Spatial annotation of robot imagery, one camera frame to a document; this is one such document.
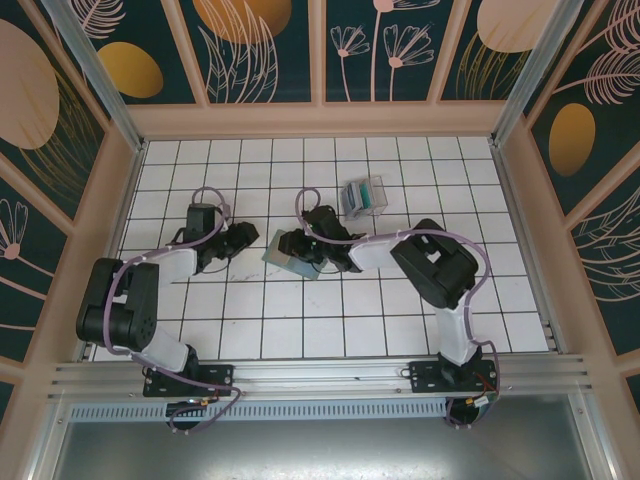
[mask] purple cable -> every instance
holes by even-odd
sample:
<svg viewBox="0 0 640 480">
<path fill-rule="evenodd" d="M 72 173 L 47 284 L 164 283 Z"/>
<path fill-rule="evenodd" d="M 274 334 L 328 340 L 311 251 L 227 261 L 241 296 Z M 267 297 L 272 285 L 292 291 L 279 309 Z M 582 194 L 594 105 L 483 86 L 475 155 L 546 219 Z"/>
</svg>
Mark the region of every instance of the purple cable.
<svg viewBox="0 0 640 480">
<path fill-rule="evenodd" d="M 111 287 L 109 288 L 109 293 L 107 294 L 107 299 L 106 299 L 106 303 L 104 306 L 104 317 L 103 317 L 103 324 L 102 324 L 102 336 L 104 338 L 104 345 L 107 348 L 107 350 L 109 351 L 109 353 L 113 354 L 113 355 L 127 355 L 126 351 L 118 351 L 115 350 L 113 348 L 113 344 L 111 343 L 111 338 L 110 338 L 110 332 L 109 332 L 109 321 L 110 321 L 110 317 L 111 317 L 111 306 L 113 305 L 113 299 L 115 297 L 116 294 L 116 290 L 118 288 L 118 284 L 120 283 L 120 280 L 122 280 L 122 277 L 124 276 L 124 273 L 127 271 L 127 269 L 135 264 L 135 263 L 140 263 L 140 262 L 144 262 L 147 259 L 151 259 L 151 258 L 155 258 L 159 255 L 162 255 L 164 253 L 167 253 L 169 251 L 172 250 L 182 250 L 185 248 L 192 248 L 195 247 L 197 245 L 200 245 L 202 243 L 205 243 L 206 241 L 210 240 L 216 233 L 218 233 L 220 231 L 220 229 L 222 228 L 222 226 L 224 225 L 225 219 L 228 218 L 230 216 L 230 212 L 231 209 L 229 208 L 229 205 L 225 202 L 224 197 L 222 196 L 222 193 L 213 188 L 213 187 L 201 187 L 198 188 L 197 190 L 195 190 L 193 192 L 193 195 L 191 196 L 191 203 L 194 204 L 196 201 L 196 195 L 200 192 L 205 192 L 205 191 L 211 191 L 213 193 L 215 193 L 218 198 L 220 198 L 220 206 L 222 207 L 222 215 L 220 216 L 220 221 L 215 225 L 215 227 L 213 228 L 213 230 L 211 230 L 210 233 L 208 233 L 207 235 L 205 235 L 204 237 L 202 237 L 200 240 L 195 240 L 193 242 L 190 243 L 185 243 L 182 245 L 168 245 L 166 247 L 160 248 L 158 250 L 152 250 L 150 252 L 147 252 L 143 255 L 138 255 L 137 257 L 134 257 L 130 260 L 127 260 L 124 265 L 122 265 L 122 267 L 120 267 L 120 269 L 116 272 L 115 276 L 113 277 L 113 281 L 111 282 Z M 208 390 L 225 390 L 225 391 L 233 391 L 236 392 L 236 396 L 233 398 L 233 400 L 231 400 L 222 410 L 220 410 L 220 412 L 218 412 L 213 418 L 211 418 L 210 420 L 207 420 L 206 422 L 201 422 L 199 423 L 197 426 L 195 426 L 194 428 L 190 429 L 190 430 L 185 430 L 184 434 L 188 435 L 189 432 L 198 432 L 206 427 L 208 427 L 209 425 L 211 425 L 213 422 L 215 422 L 218 418 L 220 418 L 222 415 L 224 415 L 239 399 L 240 399 L 240 395 L 242 394 L 242 391 L 237 388 L 237 387 L 230 387 L 228 385 L 214 385 L 214 384 L 209 384 L 209 383 L 203 383 L 203 382 L 198 382 L 196 380 L 190 380 L 188 378 L 184 378 L 181 377 L 180 375 L 171 372 L 169 370 L 166 370 L 164 368 L 161 367 L 157 367 L 156 365 L 152 365 L 149 362 L 147 362 L 146 360 L 142 359 L 141 357 L 139 357 L 137 354 L 132 353 L 131 358 L 133 360 L 135 360 L 136 362 L 138 362 L 139 364 L 141 364 L 144 367 L 147 368 L 151 368 L 153 370 L 157 370 L 158 372 L 166 375 L 167 377 L 173 378 L 174 380 L 178 380 L 179 382 L 182 383 L 186 383 L 187 385 L 193 385 L 194 387 L 201 387 L 201 388 L 206 388 Z M 202 406 L 193 406 L 193 407 L 186 407 L 183 409 L 178 410 L 176 413 L 174 413 L 174 415 L 171 416 L 171 418 L 169 419 L 169 424 L 171 425 L 171 428 L 173 430 L 174 433 L 176 433 L 178 430 L 177 428 L 175 428 L 174 424 L 173 424 L 173 419 L 176 417 L 176 415 L 179 415 L 180 413 L 184 413 L 186 411 L 190 411 L 190 410 L 199 410 L 202 409 Z"/>
<path fill-rule="evenodd" d="M 498 351 L 496 349 L 495 344 L 491 341 L 491 340 L 485 340 L 485 341 L 478 341 L 474 338 L 473 336 L 473 332 L 471 331 L 471 298 L 473 298 L 473 296 L 476 294 L 476 292 L 482 287 L 482 285 L 484 285 L 484 283 L 489 279 L 489 274 L 491 273 L 491 261 L 489 260 L 489 256 L 487 255 L 487 252 L 485 252 L 480 245 L 478 245 L 475 242 L 472 242 L 471 240 L 469 240 L 466 237 L 463 237 L 462 235 L 458 235 L 457 233 L 452 233 L 452 232 L 446 232 L 446 231 L 441 231 L 441 230 L 430 230 L 430 229 L 418 229 L 418 230 L 403 230 L 403 231 L 399 231 L 396 233 L 386 233 L 386 234 L 382 234 L 382 235 L 367 235 L 365 237 L 362 238 L 358 238 L 355 240 L 332 240 L 330 238 L 325 238 L 322 237 L 320 235 L 317 235 L 316 233 L 314 233 L 313 230 L 311 230 L 311 227 L 309 227 L 309 225 L 307 224 L 307 222 L 304 220 L 303 216 L 302 216 L 302 212 L 300 210 L 300 199 L 303 198 L 305 192 L 313 192 L 315 193 L 316 197 L 317 197 L 317 202 L 314 205 L 313 208 L 316 208 L 318 205 L 320 205 L 320 201 L 322 199 L 320 192 L 312 187 L 304 187 L 302 190 L 300 190 L 298 192 L 298 195 L 296 195 L 296 217 L 298 218 L 298 222 L 300 222 L 300 225 L 302 225 L 302 228 L 304 229 L 305 233 L 317 240 L 320 240 L 321 242 L 324 243 L 329 243 L 332 245 L 359 245 L 362 243 L 367 243 L 370 240 L 394 240 L 396 238 L 399 237 L 406 237 L 406 236 L 410 236 L 410 235 L 433 235 L 433 236 L 440 236 L 440 237 L 446 237 L 446 238 L 452 238 L 464 245 L 467 245 L 469 247 L 471 247 L 472 249 L 474 249 L 476 252 L 478 252 L 478 254 L 480 255 L 480 257 L 482 257 L 482 260 L 485 263 L 485 269 L 484 269 L 484 273 L 482 275 L 482 278 L 480 278 L 480 280 L 478 281 L 478 283 L 476 283 L 474 285 L 474 287 L 469 290 L 469 293 L 467 293 L 465 300 L 464 300 L 464 328 L 465 331 L 467 332 L 467 338 L 469 339 L 469 341 L 471 343 L 473 343 L 474 345 L 478 345 L 479 347 L 483 347 L 484 345 L 489 345 L 489 347 L 491 348 L 491 352 L 493 354 L 493 359 L 494 359 L 494 363 L 496 366 L 496 393 L 500 392 L 500 364 L 498 362 Z M 447 416 L 449 415 L 451 408 L 448 408 L 447 411 Z"/>
</svg>

